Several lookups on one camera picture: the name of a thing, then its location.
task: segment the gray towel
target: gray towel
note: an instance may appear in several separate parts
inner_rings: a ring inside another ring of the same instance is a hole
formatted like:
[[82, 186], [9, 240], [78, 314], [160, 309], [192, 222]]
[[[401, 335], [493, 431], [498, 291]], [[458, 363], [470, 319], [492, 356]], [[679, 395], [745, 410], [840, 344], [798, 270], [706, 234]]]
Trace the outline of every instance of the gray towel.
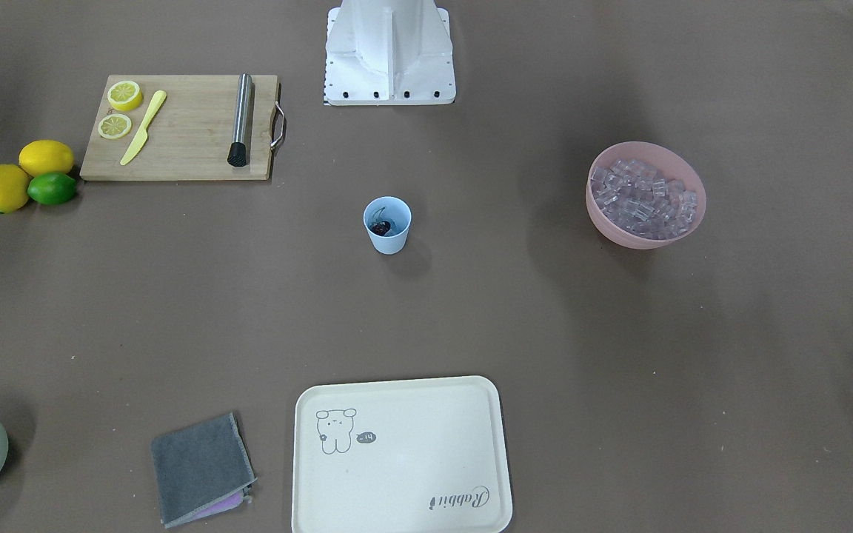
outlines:
[[231, 412], [158, 436], [150, 452], [167, 529], [233, 509], [256, 479]]

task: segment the cutting board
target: cutting board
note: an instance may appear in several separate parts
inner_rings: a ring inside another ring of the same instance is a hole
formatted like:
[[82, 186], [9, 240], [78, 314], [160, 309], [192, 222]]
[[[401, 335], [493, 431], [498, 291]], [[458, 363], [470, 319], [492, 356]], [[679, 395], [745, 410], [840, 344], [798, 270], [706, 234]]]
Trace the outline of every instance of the cutting board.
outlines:
[[[140, 85], [143, 102], [133, 111], [115, 111], [107, 101], [111, 85], [133, 80]], [[226, 180], [268, 179], [272, 165], [272, 125], [278, 100], [278, 76], [253, 76], [250, 164], [234, 167], [226, 162], [233, 142], [238, 76], [112, 75], [107, 78], [91, 128], [81, 178], [86, 180]], [[149, 138], [133, 161], [121, 165], [144, 112], [155, 91], [167, 91], [167, 100], [147, 129]], [[133, 122], [124, 138], [109, 141], [98, 134], [98, 123], [110, 113], [123, 113]]]

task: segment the bear drawing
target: bear drawing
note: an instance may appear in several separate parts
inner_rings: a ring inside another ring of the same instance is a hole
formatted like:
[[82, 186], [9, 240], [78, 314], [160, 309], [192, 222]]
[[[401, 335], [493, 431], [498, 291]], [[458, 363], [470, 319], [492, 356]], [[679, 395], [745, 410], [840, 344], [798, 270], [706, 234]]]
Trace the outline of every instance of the bear drawing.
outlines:
[[345, 453], [351, 449], [351, 431], [355, 428], [356, 409], [333, 409], [318, 411], [318, 436], [321, 438], [321, 451], [331, 455], [334, 452]]

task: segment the citrus fruit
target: citrus fruit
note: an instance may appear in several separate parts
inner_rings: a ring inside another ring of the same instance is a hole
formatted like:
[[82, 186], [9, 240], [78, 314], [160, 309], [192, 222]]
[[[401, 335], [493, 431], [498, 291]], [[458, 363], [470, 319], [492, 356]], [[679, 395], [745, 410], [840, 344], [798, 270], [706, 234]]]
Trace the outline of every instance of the citrus fruit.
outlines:
[[74, 167], [74, 152], [64, 142], [33, 141], [21, 149], [18, 166], [33, 178], [48, 172], [69, 172]]
[[0, 165], [0, 215], [28, 202], [28, 175], [18, 165]]
[[132, 122], [128, 115], [114, 113], [102, 118], [101, 122], [98, 123], [98, 135], [112, 141], [115, 138], [127, 135], [130, 132], [131, 125]]
[[118, 111], [132, 111], [143, 102], [143, 93], [136, 81], [118, 81], [107, 89], [107, 101]]
[[54, 206], [73, 198], [77, 185], [74, 178], [64, 173], [43, 173], [28, 183], [28, 195], [40, 204]]

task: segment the whole yellow lemon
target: whole yellow lemon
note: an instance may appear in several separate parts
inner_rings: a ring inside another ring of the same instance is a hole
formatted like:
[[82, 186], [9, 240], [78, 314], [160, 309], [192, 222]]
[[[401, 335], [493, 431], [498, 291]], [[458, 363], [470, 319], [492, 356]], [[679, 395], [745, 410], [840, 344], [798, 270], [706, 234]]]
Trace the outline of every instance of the whole yellow lemon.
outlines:
[[20, 209], [28, 202], [30, 180], [18, 165], [0, 165], [0, 215]]
[[64, 142], [42, 139], [21, 149], [18, 165], [33, 178], [49, 172], [68, 173], [74, 167], [74, 152]]

